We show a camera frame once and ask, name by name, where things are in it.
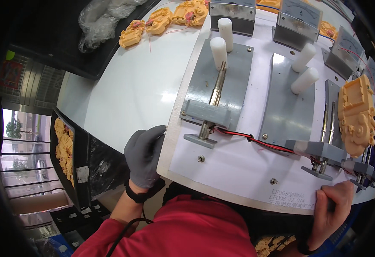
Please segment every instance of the black tray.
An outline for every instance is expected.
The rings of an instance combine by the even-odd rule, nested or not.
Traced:
[[[66,175],[59,164],[59,160],[56,157],[56,146],[58,145],[58,137],[55,133],[55,120],[60,118],[72,131],[73,131],[73,153],[72,153],[72,164],[73,164],[73,180],[75,187],[72,187],[72,183],[67,179]],[[78,183],[76,169],[78,167],[88,166],[89,164],[89,142],[90,135],[84,131],[81,127],[77,126],[68,117],[62,114],[57,108],[52,111],[51,118],[51,136],[50,136],[50,155],[53,167],[61,181],[65,192],[72,200],[72,203],[80,211],[82,207],[89,207],[90,202],[90,185],[88,182]]]
[[[132,20],[142,19],[160,0],[148,0],[137,6],[128,18],[121,19],[115,38],[102,43],[92,53],[82,54],[78,43],[82,30],[79,13],[90,0],[31,1],[21,13],[21,22],[13,30],[9,50],[91,80],[102,76],[119,48],[120,32]]]

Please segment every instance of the window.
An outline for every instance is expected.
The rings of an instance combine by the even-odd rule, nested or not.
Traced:
[[[4,109],[3,121],[0,170],[8,197],[62,192],[49,154],[51,117]]]

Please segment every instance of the black cable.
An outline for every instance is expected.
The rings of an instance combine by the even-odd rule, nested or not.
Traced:
[[[146,215],[145,215],[145,203],[142,204],[142,214],[143,214],[143,218],[146,219]]]
[[[288,149],[286,147],[277,146],[277,145],[274,145],[272,143],[266,143],[266,142],[259,141],[259,140],[255,139],[252,134],[245,134],[245,133],[240,133],[240,132],[235,132],[235,131],[229,131],[229,130],[225,130],[225,129],[220,128],[220,127],[216,127],[214,129],[216,129],[217,131],[219,131],[223,134],[227,134],[227,135],[244,136],[244,137],[247,138],[247,141],[249,141],[249,142],[258,143],[262,146],[268,147],[268,148],[273,149],[273,150],[277,150],[277,151],[281,151],[281,152],[294,153],[293,150]]]
[[[118,245],[119,241],[123,238],[125,235],[126,231],[137,221],[145,221],[146,223],[153,223],[153,221],[148,220],[146,218],[137,218],[137,219],[132,219],[122,230],[122,232],[119,234],[118,238],[113,242],[112,246],[110,247],[108,253],[106,254],[106,257],[110,257],[115,250],[116,246]]]

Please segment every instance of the hand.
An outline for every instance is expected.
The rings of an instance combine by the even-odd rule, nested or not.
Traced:
[[[350,213],[353,190],[354,185],[350,181],[334,186],[324,185],[321,190],[317,190],[313,229],[307,240],[311,251],[319,248],[344,223]],[[328,198],[336,203],[334,212],[328,211]]]
[[[156,173],[166,126],[156,126],[148,131],[138,130],[125,146],[125,158],[130,169],[130,179],[139,188],[151,188],[160,177]]]

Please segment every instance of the gray glove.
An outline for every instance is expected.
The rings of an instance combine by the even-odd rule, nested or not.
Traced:
[[[141,188],[153,187],[160,177],[156,173],[166,126],[155,126],[136,131],[125,146],[125,158],[130,169],[130,179]]]

